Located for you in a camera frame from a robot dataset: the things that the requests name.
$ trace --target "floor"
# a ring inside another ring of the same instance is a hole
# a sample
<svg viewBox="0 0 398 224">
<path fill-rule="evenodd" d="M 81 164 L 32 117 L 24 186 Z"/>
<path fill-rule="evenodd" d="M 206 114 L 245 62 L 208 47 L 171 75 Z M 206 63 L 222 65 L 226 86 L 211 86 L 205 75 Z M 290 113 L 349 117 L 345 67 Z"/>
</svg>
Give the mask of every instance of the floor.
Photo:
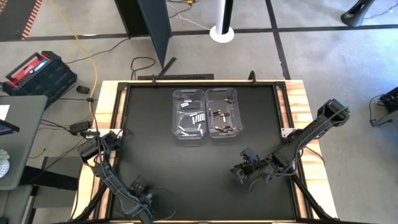
<svg viewBox="0 0 398 224">
<path fill-rule="evenodd" d="M 356 0 L 271 0 L 278 28 L 343 27 L 340 16 Z M 123 22 L 112 0 L 55 0 L 78 34 L 122 34 Z M 376 1 L 367 17 L 385 11 L 396 0 Z M 170 3 L 185 9 L 187 5 Z M 231 27 L 234 29 L 271 28 L 265 0 L 235 0 Z M 212 0 L 200 0 L 182 16 L 206 28 L 215 24 Z M 168 7 L 169 15 L 175 9 Z M 364 25 L 398 24 L 398 8 L 392 13 L 366 19 Z M 173 31 L 202 30 L 201 27 L 177 17 L 170 19 Z M 214 73 L 216 79 L 247 79 L 254 70 L 258 79 L 303 80 L 308 100 L 316 111 L 326 100 L 336 98 L 348 105 L 349 121 L 332 129 L 321 140 L 322 153 L 338 216 L 342 220 L 368 223 L 395 223 L 398 219 L 398 138 L 397 128 L 385 124 L 372 128 L 369 123 L 369 100 L 385 93 L 398 83 L 398 29 L 329 30 L 279 32 L 282 46 L 276 46 L 272 32 L 236 34 L 228 44 L 217 44 L 208 35 L 178 35 L 169 42 L 167 59 L 177 61 L 166 75 Z M 29 37 L 71 35 L 65 23 L 44 1 Z M 120 38 L 82 40 L 93 54 L 107 50 L 122 41 Z M 74 40 L 0 42 L 0 70 L 7 73 L 34 52 L 51 50 L 64 62 L 85 57 Z M 97 98 L 103 80 L 126 80 L 134 57 L 157 58 L 150 38 L 124 41 L 111 52 L 95 57 L 98 68 Z M 138 75 L 158 74 L 159 61 Z M 138 60 L 134 68 L 148 65 Z M 79 85 L 92 86 L 93 69 L 89 60 L 70 64 L 78 74 Z M 86 98 L 75 91 L 65 98 Z M 374 114 L 383 110 L 373 106 Z M 72 124 L 89 115 L 85 101 L 58 100 L 50 106 L 44 119 L 59 124 Z M 45 156 L 57 157 L 79 141 L 64 131 L 41 129 L 31 152 L 40 157 L 29 159 L 28 165 L 40 167 Z M 34 223 L 59 222 L 68 219 L 67 208 L 41 209 Z"/>
</svg>

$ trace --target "table leg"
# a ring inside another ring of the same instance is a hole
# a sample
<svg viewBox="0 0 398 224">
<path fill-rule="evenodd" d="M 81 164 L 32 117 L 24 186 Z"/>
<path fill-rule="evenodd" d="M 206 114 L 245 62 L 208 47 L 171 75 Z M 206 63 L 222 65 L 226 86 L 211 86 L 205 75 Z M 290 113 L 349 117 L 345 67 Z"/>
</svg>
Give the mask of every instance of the table leg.
<svg viewBox="0 0 398 224">
<path fill-rule="evenodd" d="M 359 0 L 351 9 L 341 15 L 344 24 L 356 27 L 360 26 L 365 18 L 366 12 L 375 0 Z"/>
<path fill-rule="evenodd" d="M 25 166 L 19 185 L 26 184 L 77 190 L 78 179 L 68 175 L 56 174 L 35 167 Z"/>
</svg>

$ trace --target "clear plastic bin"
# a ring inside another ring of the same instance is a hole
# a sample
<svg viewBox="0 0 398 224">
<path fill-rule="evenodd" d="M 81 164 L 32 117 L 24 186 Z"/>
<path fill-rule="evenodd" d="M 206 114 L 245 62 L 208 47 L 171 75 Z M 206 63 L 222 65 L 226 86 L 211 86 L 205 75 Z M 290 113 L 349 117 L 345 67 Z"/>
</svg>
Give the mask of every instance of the clear plastic bin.
<svg viewBox="0 0 398 224">
<path fill-rule="evenodd" d="M 201 139 L 206 133 L 205 92 L 177 90 L 173 93 L 173 130 L 181 140 Z"/>
<path fill-rule="evenodd" d="M 210 137 L 233 138 L 243 130 L 239 114 L 238 92 L 234 88 L 207 90 L 206 108 Z"/>
</svg>

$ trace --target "black tabletop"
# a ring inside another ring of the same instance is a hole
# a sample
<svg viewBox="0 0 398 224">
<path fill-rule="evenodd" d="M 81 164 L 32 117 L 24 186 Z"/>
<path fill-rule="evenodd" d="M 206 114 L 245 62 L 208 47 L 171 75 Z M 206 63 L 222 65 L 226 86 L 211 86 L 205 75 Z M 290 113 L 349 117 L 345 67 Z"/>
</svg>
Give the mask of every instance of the black tabletop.
<svg viewBox="0 0 398 224">
<path fill-rule="evenodd" d="M 12 190 L 18 186 L 46 102 L 46 96 L 0 97 L 0 105 L 10 105 L 6 121 L 19 127 L 19 133 L 0 136 L 0 149 L 10 155 L 10 169 L 0 178 L 0 190 Z"/>
<path fill-rule="evenodd" d="M 236 87 L 242 132 L 231 139 L 212 139 L 207 132 L 197 141 L 172 134 L 172 93 L 181 89 L 187 88 L 131 88 L 125 128 L 132 134 L 123 137 L 118 172 L 127 185 L 142 176 L 155 188 L 155 219 L 174 209 L 171 220 L 294 219 L 288 178 L 259 181 L 249 194 L 249 186 L 229 171 L 242 162 L 239 153 L 245 148 L 264 157 L 280 144 L 273 86 Z M 121 218 L 120 213 L 115 199 L 112 218 Z"/>
</svg>

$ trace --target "white stand base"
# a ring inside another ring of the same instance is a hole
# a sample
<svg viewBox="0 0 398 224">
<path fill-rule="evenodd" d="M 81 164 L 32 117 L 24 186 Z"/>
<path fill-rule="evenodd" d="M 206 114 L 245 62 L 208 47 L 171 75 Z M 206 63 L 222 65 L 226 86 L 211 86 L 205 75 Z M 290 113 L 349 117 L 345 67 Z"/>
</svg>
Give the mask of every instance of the white stand base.
<svg viewBox="0 0 398 224">
<path fill-rule="evenodd" d="M 229 28 L 228 33 L 224 34 L 224 35 L 219 35 L 217 34 L 216 31 L 216 26 L 213 26 L 213 28 L 211 28 L 210 30 L 210 37 L 215 41 L 215 42 L 219 42 L 219 43 L 228 43 L 229 41 L 231 41 L 232 39 L 234 39 L 235 33 L 234 30 L 232 30 L 232 28 Z"/>
</svg>

